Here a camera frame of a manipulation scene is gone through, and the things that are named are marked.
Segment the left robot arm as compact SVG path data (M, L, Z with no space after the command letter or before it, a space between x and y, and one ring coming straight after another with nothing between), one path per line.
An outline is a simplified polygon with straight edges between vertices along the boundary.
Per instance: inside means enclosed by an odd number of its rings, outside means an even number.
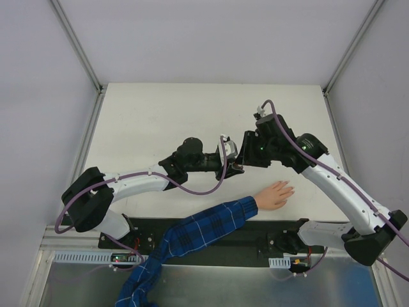
M167 158L143 170L130 173L103 173L88 168L61 196L61 200L79 233L97 230L112 237L122 249L135 241L134 227L123 214L110 206L137 194L181 188L192 172L213 172L218 182L244 173L236 163L236 144L221 136L214 153L203 152L198 138L187 138Z

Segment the mannequin hand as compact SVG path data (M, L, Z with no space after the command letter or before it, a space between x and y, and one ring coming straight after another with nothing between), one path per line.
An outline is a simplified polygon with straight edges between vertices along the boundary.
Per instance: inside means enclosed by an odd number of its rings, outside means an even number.
M294 187L288 181L278 181L264 188L253 196L258 209L277 210L287 203L288 199L295 193Z

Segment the blue plaid sleeve forearm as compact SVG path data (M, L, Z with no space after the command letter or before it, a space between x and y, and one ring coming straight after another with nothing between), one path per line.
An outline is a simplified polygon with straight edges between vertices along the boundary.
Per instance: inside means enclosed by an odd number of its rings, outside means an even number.
M147 260L138 265L121 288L116 306L156 306L148 292L160 277L162 265L169 259L201 251L241 228L258 214L252 196L221 203L178 221L164 233L160 244Z

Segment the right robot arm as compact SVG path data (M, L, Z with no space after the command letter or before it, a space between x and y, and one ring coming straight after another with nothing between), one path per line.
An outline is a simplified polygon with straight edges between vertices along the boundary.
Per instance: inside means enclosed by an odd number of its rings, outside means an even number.
M373 265L408 221L405 213L391 211L370 197L317 137L295 136L279 114L254 117L256 128L245 132L237 163L267 168L279 161L312 182L348 218L343 224L304 221L288 235L289 248L298 253L309 246L341 249L359 264Z

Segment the pink nail polish bottle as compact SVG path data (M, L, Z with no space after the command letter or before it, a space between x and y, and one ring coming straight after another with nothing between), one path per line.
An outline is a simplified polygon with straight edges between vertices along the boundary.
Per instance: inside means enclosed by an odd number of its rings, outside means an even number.
M243 166L242 165L239 165L239 164L237 164L237 163L232 163L232 167L234 168L234 169L243 169Z

